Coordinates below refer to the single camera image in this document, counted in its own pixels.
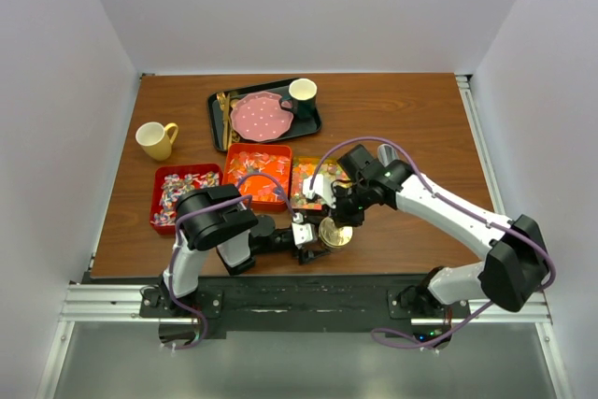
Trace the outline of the metal scoop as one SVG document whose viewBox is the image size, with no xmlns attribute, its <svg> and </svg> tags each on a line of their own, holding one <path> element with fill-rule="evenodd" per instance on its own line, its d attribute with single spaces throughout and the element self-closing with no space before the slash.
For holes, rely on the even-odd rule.
<svg viewBox="0 0 598 399">
<path fill-rule="evenodd" d="M 393 161 L 400 160 L 400 156 L 396 148 L 389 144 L 381 144 L 378 146 L 377 158 L 384 166 L 388 166 Z"/>
</svg>

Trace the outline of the red tin of candies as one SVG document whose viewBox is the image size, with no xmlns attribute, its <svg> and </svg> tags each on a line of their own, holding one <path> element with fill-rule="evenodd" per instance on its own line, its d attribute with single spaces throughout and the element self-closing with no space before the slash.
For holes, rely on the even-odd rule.
<svg viewBox="0 0 598 399">
<path fill-rule="evenodd" d="M 149 225 L 158 235 L 175 231 L 175 206 L 180 196 L 195 189 L 221 184 L 217 164 L 187 164 L 160 167 L 154 177 Z"/>
</svg>

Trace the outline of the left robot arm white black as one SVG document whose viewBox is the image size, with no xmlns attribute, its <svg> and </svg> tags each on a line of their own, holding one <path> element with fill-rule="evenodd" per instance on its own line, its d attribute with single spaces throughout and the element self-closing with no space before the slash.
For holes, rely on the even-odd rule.
<svg viewBox="0 0 598 399">
<path fill-rule="evenodd" d="M 262 254 L 288 251 L 304 263 L 305 246 L 319 241 L 324 216 L 291 211 L 291 224 L 278 228 L 268 215 L 255 213 L 251 196 L 233 184 L 192 190 L 176 203 L 175 242 L 159 284 L 160 304 L 173 317 L 196 311 L 194 296 L 207 253 L 214 249 L 232 276 L 242 274 Z"/>
</svg>

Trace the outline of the gold tin of gummies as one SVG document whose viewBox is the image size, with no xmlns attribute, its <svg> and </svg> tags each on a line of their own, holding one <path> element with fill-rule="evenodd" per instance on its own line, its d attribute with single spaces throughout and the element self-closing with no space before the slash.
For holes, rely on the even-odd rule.
<svg viewBox="0 0 598 399">
<path fill-rule="evenodd" d="M 322 210 L 324 203 L 320 198 L 311 201 L 303 194 L 304 181 L 314 175 L 318 162 L 319 159 L 314 157 L 295 157 L 293 159 L 290 201 L 294 209 Z M 322 164 L 319 174 L 328 181 L 349 181 L 349 177 L 335 159 L 327 159 Z"/>
</svg>

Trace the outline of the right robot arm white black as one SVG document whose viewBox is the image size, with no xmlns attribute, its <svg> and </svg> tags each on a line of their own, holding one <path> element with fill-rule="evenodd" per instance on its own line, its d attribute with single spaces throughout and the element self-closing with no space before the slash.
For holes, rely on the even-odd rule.
<svg viewBox="0 0 598 399">
<path fill-rule="evenodd" d="M 546 244 L 532 218 L 512 220 L 477 207 L 437 186 L 412 164 L 400 159 L 383 163 L 363 145 L 338 163 L 351 184 L 332 189 L 336 226 L 358 227 L 369 207 L 387 206 L 427 221 L 478 257 L 475 264 L 433 269 L 420 284 L 399 293 L 403 307 L 435 318 L 460 300 L 487 299 L 518 312 L 548 276 Z"/>
</svg>

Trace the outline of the gold jar lid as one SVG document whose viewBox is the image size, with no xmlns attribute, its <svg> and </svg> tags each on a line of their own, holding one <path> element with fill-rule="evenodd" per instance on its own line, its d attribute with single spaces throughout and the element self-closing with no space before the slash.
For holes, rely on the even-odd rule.
<svg viewBox="0 0 598 399">
<path fill-rule="evenodd" d="M 337 227 L 331 217 L 320 222 L 319 239 L 329 248 L 339 249 L 345 247 L 353 237 L 353 228 L 350 226 Z"/>
</svg>

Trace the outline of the orange tin of lollipops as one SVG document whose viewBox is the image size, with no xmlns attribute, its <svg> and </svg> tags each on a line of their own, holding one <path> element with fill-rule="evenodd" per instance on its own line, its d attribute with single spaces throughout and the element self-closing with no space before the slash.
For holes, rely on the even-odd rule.
<svg viewBox="0 0 598 399">
<path fill-rule="evenodd" d="M 292 149 L 284 145 L 234 143 L 227 152 L 223 184 L 252 195 L 254 209 L 282 212 L 289 200 Z"/>
</svg>

